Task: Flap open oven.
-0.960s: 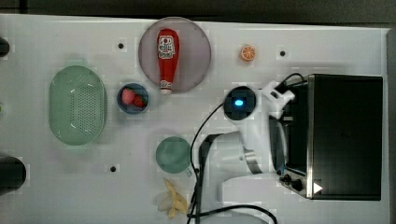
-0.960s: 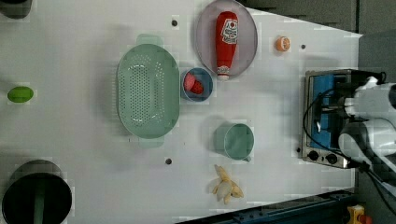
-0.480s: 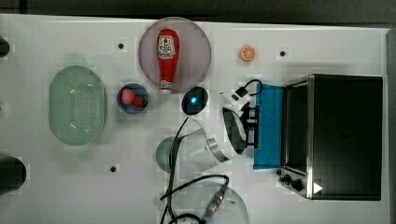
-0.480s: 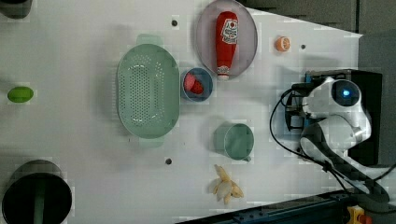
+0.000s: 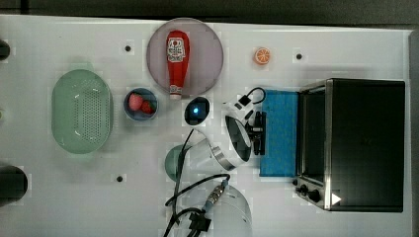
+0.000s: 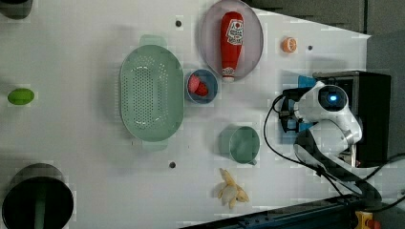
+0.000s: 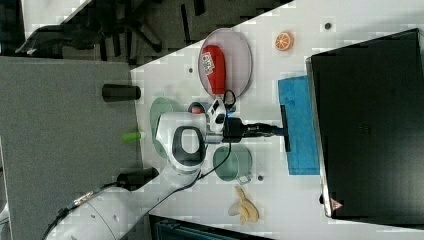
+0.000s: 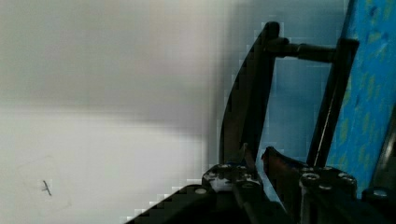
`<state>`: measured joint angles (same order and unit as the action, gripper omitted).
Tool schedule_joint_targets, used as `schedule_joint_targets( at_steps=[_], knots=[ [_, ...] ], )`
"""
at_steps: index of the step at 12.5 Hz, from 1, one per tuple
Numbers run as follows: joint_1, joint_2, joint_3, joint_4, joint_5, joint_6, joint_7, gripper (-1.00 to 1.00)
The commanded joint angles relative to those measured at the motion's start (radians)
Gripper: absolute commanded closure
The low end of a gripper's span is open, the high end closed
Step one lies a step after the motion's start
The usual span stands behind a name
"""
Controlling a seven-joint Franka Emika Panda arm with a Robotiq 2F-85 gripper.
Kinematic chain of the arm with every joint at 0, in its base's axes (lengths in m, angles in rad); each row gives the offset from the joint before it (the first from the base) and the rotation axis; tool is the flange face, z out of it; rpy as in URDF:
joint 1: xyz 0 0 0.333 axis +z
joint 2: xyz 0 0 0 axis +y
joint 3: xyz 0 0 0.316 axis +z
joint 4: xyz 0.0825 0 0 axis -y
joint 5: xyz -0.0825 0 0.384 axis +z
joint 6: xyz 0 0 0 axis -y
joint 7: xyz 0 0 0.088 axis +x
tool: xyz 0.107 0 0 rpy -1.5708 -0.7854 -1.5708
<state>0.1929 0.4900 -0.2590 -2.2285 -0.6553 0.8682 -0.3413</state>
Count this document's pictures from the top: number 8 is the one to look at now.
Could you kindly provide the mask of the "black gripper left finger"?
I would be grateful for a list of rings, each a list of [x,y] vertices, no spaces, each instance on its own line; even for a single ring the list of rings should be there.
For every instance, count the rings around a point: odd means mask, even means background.
[[[262,185],[247,143],[240,147],[232,161],[214,165],[202,177],[202,185],[215,192],[231,191],[239,182]]]

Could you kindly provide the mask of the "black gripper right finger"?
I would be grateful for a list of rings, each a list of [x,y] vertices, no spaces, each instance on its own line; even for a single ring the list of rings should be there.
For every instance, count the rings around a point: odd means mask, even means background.
[[[269,178],[276,195],[283,203],[290,218],[299,223],[301,220],[300,178],[306,164],[289,158],[274,147],[268,147],[262,154],[263,170]]]

